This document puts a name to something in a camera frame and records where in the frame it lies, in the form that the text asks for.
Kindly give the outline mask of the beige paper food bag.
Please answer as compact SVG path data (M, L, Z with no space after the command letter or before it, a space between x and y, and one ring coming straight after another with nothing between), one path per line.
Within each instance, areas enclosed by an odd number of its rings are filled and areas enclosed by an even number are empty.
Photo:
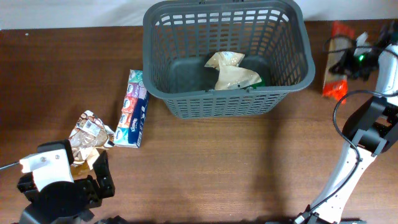
M239 66L244 58L242 53L229 51L216 52L210 57L204 67L219 71L215 90L242 89L262 82L257 72Z

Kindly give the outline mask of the brown cookie snack bag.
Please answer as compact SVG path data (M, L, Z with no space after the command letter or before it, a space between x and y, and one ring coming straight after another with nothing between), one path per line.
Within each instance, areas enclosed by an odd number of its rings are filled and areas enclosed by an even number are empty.
M92 111L83 112L68 138L74 158L72 176L79 177L93 170L100 153L114 147L114 135L115 132Z

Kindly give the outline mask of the grey plastic shopping basket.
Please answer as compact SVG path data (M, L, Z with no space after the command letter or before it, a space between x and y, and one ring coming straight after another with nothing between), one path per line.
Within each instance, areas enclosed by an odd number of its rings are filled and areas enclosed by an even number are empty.
M292 0L163 1L143 18L143 82L178 118L264 114L315 76L299 5ZM215 90L215 53L244 54L264 86Z

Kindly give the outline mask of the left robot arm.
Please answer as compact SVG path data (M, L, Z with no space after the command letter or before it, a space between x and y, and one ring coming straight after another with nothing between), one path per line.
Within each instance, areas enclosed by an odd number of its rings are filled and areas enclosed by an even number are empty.
M81 223L93 219L92 208L114 196L115 187L103 151L93 164L96 177L75 180L70 166L74 161L69 140L47 142L37 153L19 161L24 174L18 190L30 204L22 211L20 223Z

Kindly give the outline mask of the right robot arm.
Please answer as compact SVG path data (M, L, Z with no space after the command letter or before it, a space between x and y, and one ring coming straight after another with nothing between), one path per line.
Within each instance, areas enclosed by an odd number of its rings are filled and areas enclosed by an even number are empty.
M292 223L341 223L343 209L364 171L376 157L397 142L397 21L384 26L376 43L366 42L367 34L357 39L336 34L327 40L329 53L339 54L328 68L333 75L368 80L378 71L376 88L355 90L343 95L371 97L357 109L337 133L344 139L341 156L319 196L299 213Z

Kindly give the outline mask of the red spaghetti pasta packet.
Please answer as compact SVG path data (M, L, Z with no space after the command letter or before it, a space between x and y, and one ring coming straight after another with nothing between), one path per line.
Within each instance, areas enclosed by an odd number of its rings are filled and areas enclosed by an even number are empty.
M352 47L351 39L354 38L354 29L346 24L334 21L332 23L331 36L343 35L343 37L330 40L328 51L341 50ZM334 72L330 69L339 64L344 52L331 53L328 55L325 74L323 78L322 96L334 98L339 101L348 92L347 76L344 72Z

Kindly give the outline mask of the multicolour tissue multipack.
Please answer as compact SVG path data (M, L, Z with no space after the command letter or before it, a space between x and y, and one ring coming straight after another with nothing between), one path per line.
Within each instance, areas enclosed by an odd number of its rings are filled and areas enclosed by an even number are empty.
M119 147L139 148L146 120L149 94L142 70L130 70L114 143Z

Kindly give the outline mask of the green lid spice jar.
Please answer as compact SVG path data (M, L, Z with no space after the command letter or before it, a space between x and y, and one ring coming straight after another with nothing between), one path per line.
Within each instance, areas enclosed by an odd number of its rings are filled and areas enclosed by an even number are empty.
M247 89L256 89L258 87L264 87L265 85L266 85L266 82L264 79L262 79L260 82L248 86Z

